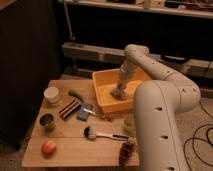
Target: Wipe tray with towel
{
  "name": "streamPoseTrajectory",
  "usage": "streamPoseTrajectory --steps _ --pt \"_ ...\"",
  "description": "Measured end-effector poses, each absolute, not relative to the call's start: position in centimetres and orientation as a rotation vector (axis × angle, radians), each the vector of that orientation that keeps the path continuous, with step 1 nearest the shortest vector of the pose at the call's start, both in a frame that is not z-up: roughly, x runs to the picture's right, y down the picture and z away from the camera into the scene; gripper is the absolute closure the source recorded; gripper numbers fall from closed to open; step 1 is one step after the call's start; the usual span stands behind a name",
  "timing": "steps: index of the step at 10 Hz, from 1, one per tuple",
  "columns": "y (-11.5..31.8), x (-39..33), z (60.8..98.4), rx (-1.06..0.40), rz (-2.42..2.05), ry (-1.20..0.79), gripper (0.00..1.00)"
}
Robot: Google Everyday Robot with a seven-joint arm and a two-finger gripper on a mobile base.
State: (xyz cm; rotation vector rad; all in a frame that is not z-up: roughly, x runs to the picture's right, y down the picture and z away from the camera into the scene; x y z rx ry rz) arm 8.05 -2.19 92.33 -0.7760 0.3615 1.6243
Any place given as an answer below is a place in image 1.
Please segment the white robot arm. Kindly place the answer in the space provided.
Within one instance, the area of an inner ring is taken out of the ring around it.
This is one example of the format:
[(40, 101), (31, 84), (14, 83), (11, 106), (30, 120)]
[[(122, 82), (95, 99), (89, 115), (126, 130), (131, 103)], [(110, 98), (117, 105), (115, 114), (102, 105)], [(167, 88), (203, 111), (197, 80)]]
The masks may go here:
[(145, 46), (129, 44), (112, 94), (125, 97), (134, 71), (140, 67), (151, 79), (134, 93), (133, 113), (142, 171), (188, 171), (175, 114), (198, 105), (201, 92), (191, 79), (149, 57)]

